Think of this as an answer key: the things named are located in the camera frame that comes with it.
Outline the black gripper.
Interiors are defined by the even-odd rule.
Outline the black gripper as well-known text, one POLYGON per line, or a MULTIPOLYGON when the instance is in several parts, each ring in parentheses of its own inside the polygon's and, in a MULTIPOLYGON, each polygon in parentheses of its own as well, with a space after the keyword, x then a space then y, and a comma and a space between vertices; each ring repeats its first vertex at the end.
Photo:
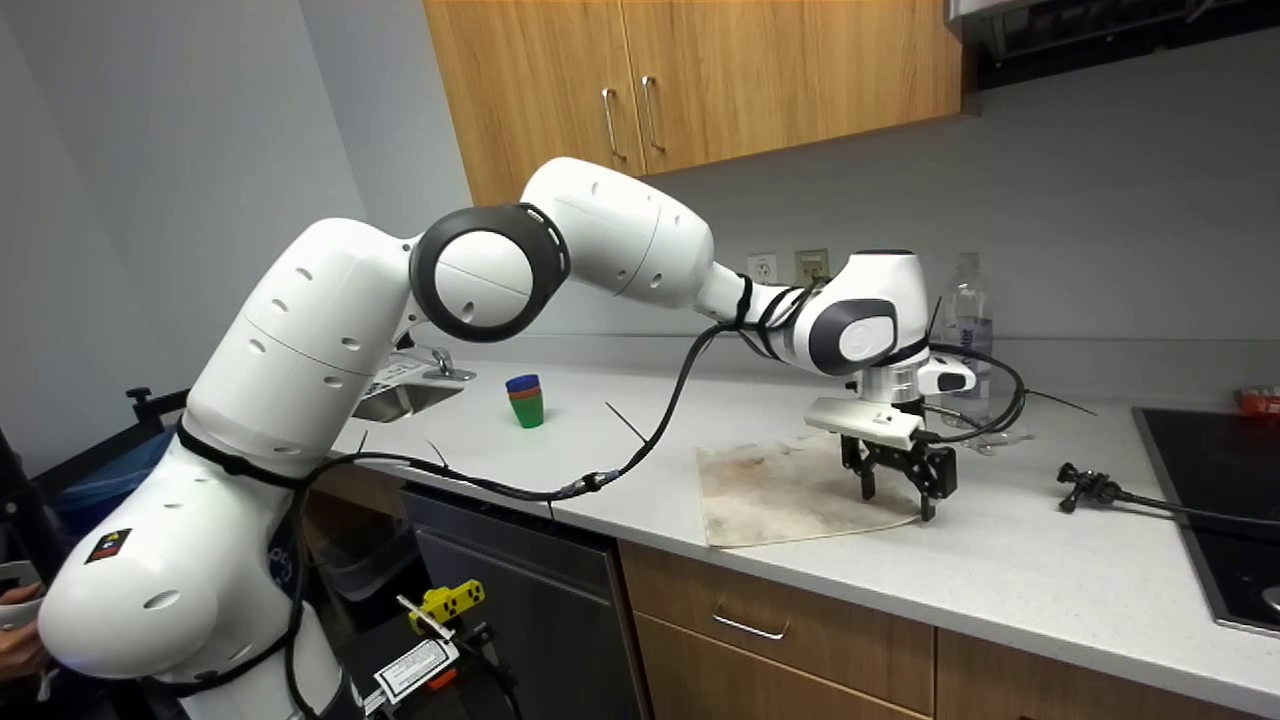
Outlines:
POLYGON ((859 498, 877 498, 877 472, 890 466, 918 492, 918 519, 934 519, 934 498, 948 498, 956 492, 956 452, 951 446, 885 446, 866 440, 841 440, 841 459, 859 480, 859 498))

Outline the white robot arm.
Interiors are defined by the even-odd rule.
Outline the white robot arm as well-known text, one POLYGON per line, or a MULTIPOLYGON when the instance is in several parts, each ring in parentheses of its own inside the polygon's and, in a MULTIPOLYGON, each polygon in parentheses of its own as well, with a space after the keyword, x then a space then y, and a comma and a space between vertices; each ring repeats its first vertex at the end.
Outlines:
POLYGON ((506 338, 565 279, 753 336, 831 385, 809 419, 846 442, 851 466, 889 465, 928 498, 956 489, 918 403, 966 393, 974 373, 932 338, 917 257, 856 252, 815 288, 758 283, 714 261, 688 203, 555 156, 511 203, 449 211, 415 241, 348 217, 308 224, 189 387, 160 465, 49 580, 42 649, 78 675, 152 678, 189 720, 358 715, 316 613, 273 580, 269 542, 356 407, 402 412, 429 393, 390 355, 410 324, 506 338))

